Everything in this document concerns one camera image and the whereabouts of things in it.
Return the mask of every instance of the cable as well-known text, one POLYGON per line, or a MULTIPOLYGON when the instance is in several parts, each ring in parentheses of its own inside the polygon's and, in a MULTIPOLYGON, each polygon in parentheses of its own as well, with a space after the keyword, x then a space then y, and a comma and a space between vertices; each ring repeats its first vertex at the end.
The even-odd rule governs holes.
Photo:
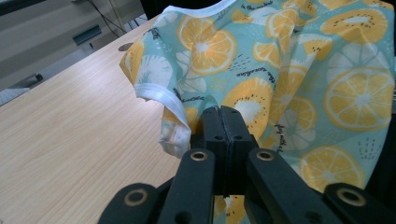
POLYGON ((105 22, 105 24, 107 25, 108 29, 116 36, 116 37, 120 37, 119 35, 117 35, 108 25, 108 21, 113 24, 115 27, 117 27, 118 29, 122 30, 125 34, 126 31, 124 29, 122 29, 121 27, 119 27, 117 24, 115 24, 114 22, 112 22, 111 20, 109 20, 105 15, 102 14, 102 12, 99 10, 99 8, 96 6, 96 4, 92 1, 92 0, 88 0, 88 2, 91 4, 91 6, 100 14, 100 16, 102 17, 103 21, 105 22))

